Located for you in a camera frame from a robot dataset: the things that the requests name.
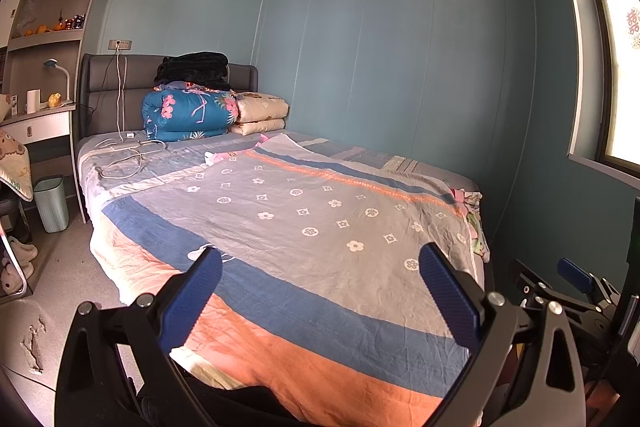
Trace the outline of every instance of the desk lamp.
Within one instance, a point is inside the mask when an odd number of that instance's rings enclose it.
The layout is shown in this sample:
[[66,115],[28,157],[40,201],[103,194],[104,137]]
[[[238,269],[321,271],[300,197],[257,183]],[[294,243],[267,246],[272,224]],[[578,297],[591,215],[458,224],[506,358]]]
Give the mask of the desk lamp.
[[63,105],[68,105],[70,103],[73,103],[73,100],[69,99],[69,83],[70,83],[69,72],[67,70],[65,70],[65,68],[63,68],[62,66],[59,66],[58,65],[58,61],[55,58],[50,58],[49,60],[45,60],[44,61],[44,65],[47,68],[56,68],[57,70],[60,70],[63,73],[65,73],[65,76],[66,76],[66,100],[64,102],[60,102],[60,106],[62,107]]

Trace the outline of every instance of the metal screw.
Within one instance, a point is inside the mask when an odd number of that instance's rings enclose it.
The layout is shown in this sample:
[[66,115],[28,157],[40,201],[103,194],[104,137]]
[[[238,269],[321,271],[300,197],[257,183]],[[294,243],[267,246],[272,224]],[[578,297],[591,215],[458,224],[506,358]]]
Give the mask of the metal screw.
[[141,308],[149,308],[149,306],[151,306],[151,303],[153,301],[154,301],[153,294],[143,293],[142,295],[138,296],[138,298],[136,299],[136,304]]
[[504,296],[501,293],[489,292],[486,298],[494,306],[504,306]]
[[89,301],[84,301],[80,303],[80,305],[78,306],[78,313],[81,315],[86,315],[92,310],[93,307],[94,307],[93,303]]
[[559,315],[562,313],[562,304],[556,301],[549,302],[549,311],[553,314]]

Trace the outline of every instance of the gray floor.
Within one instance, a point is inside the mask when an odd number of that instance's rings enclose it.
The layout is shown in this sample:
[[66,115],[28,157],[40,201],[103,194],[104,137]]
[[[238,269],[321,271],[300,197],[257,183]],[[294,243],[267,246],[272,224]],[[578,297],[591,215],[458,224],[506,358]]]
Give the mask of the gray floor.
[[[28,212],[33,244],[38,247],[43,264],[38,270],[40,276],[32,296],[0,305],[0,363],[54,389],[66,334],[78,304],[89,300],[103,309],[122,306],[116,286],[107,279],[89,250],[91,224],[82,223],[75,199],[67,201],[70,222],[63,232],[46,233],[37,212]],[[43,373],[33,375],[28,354],[20,342],[28,343],[30,326],[37,328],[39,317],[46,332],[37,333],[34,351]],[[139,389],[142,379],[130,351],[124,352],[122,359],[127,374]],[[34,415],[45,427],[52,426],[53,391],[11,371],[5,373]]]

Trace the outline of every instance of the gray upholstered headboard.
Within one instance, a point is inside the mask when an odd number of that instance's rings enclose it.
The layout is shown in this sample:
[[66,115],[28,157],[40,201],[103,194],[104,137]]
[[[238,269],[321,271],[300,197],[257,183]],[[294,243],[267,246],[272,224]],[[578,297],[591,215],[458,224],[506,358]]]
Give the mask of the gray upholstered headboard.
[[[116,131],[116,101],[118,71],[114,55],[82,57],[79,79],[79,139],[94,134]],[[124,89],[124,129],[142,130],[142,99],[154,87],[154,78],[163,55],[121,55],[120,76],[127,59],[127,80]],[[258,70],[254,66],[229,64],[226,79],[239,92],[258,90]]]

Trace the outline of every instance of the orange stripe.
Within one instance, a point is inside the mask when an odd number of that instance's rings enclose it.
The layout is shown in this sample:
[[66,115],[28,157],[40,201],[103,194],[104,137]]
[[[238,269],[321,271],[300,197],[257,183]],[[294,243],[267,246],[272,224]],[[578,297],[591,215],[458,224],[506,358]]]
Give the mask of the orange stripe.
[[271,158],[270,156],[264,156],[262,154],[258,155],[252,150],[248,150],[247,154],[254,158],[258,158],[260,160],[264,160],[267,163],[271,163],[273,165],[277,165],[278,167],[282,167],[289,171],[293,172],[302,172],[303,174],[309,174],[310,176],[320,176],[321,178],[327,178],[331,180],[335,180],[337,182],[346,183],[348,185],[354,185],[358,187],[368,188],[369,190],[373,190],[375,192],[380,192],[382,194],[386,194],[387,196],[391,196],[393,198],[398,198],[404,201],[431,201],[431,203],[439,204],[440,206],[446,208],[447,210],[453,211],[458,217],[462,217],[462,212],[458,208],[458,204],[451,205],[447,204],[434,196],[430,196],[428,194],[406,194],[405,192],[399,192],[398,190],[389,190],[388,188],[381,187],[379,185],[373,185],[369,182],[364,182],[362,180],[345,178],[344,176],[340,176],[340,174],[335,174],[326,171],[318,171],[311,170],[310,168],[300,167],[297,165],[291,165],[282,160],[278,160],[276,158]]
[[[157,293],[174,273],[106,217],[94,223],[92,252],[131,302]],[[441,399],[368,377],[249,322],[218,296],[206,304],[185,344],[245,385],[269,387],[297,418],[323,426],[418,427]]]

